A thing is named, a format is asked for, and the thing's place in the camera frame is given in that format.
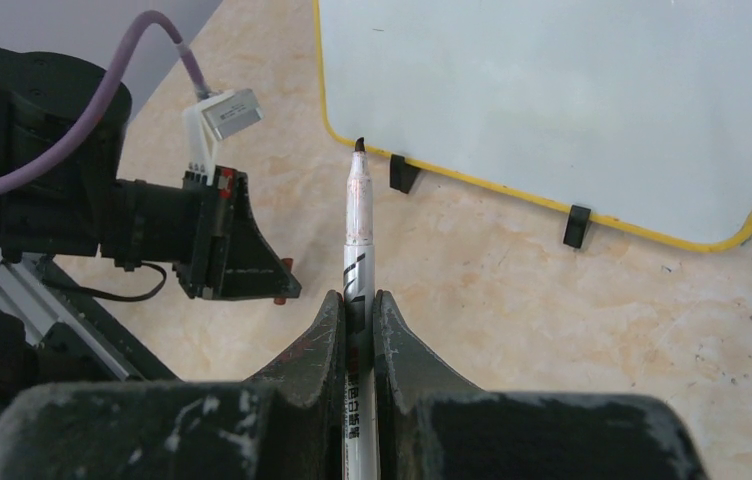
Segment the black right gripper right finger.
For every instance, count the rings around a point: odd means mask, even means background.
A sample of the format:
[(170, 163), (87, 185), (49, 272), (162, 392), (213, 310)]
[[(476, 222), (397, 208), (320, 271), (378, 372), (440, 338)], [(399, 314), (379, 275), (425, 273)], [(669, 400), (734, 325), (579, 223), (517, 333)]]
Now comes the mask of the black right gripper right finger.
[(645, 395), (487, 391), (373, 303), (385, 479), (704, 479), (682, 419)]

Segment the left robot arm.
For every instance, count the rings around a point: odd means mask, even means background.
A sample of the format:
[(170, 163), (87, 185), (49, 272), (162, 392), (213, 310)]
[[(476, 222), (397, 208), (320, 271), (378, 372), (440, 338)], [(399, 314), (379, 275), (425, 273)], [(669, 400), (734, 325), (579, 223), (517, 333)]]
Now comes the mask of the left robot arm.
[[(76, 57), (0, 48), (0, 177), (55, 146), (104, 76)], [(300, 282), (257, 226), (244, 172), (190, 166), (179, 187), (118, 177), (131, 106), (119, 85), (65, 160), (0, 194), (3, 258), (98, 255), (128, 271), (170, 265), (185, 294), (203, 300), (298, 297)], [(0, 311), (0, 415), (31, 386), (95, 378), (91, 363), (67, 354), (40, 359), (22, 321)]]

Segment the red marker cap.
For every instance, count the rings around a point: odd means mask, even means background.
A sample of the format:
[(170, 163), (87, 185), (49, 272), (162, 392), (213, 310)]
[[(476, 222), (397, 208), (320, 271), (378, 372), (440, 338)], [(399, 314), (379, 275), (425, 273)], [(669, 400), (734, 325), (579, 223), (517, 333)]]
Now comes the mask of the red marker cap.
[(278, 279), (280, 294), (273, 299), (273, 303), (277, 306), (284, 306), (288, 302), (287, 292), (290, 289), (288, 275), (292, 272), (293, 259), (285, 257), (281, 258), (280, 261), (284, 272)]

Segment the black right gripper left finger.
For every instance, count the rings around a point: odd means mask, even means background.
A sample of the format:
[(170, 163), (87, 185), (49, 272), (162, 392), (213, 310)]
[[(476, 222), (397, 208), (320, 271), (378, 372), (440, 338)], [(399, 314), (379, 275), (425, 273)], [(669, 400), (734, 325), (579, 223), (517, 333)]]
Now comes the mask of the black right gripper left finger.
[(52, 383), (0, 416), (0, 479), (339, 479), (342, 299), (239, 382)]

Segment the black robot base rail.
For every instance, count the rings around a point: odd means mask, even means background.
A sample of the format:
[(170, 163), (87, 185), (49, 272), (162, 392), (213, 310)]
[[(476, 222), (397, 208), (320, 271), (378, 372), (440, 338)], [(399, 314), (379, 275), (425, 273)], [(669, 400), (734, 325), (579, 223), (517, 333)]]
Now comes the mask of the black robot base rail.
[(75, 284), (50, 256), (0, 262), (0, 310), (22, 321), (28, 344), (94, 363), (112, 380), (178, 378), (97, 299), (48, 288), (43, 280)]

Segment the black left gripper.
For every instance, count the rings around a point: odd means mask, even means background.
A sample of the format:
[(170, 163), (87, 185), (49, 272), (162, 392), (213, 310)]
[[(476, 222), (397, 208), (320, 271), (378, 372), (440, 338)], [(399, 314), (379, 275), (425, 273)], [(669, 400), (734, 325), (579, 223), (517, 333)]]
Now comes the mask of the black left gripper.
[[(179, 188), (120, 179), (109, 187), (104, 213), (100, 255), (118, 268), (168, 263), (191, 298), (280, 294), (281, 257), (254, 218), (244, 173), (220, 166), (210, 176), (187, 171)], [(288, 279), (287, 297), (295, 299), (302, 286), (292, 272)]]

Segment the white marker pen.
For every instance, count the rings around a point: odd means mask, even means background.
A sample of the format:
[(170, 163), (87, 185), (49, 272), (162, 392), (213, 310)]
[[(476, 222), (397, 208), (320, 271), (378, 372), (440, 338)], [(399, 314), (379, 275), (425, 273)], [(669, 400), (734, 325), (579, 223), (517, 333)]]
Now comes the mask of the white marker pen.
[(375, 248), (373, 185), (365, 140), (355, 141), (346, 184), (343, 247), (346, 322), (344, 477), (379, 477), (375, 404), (373, 301)]

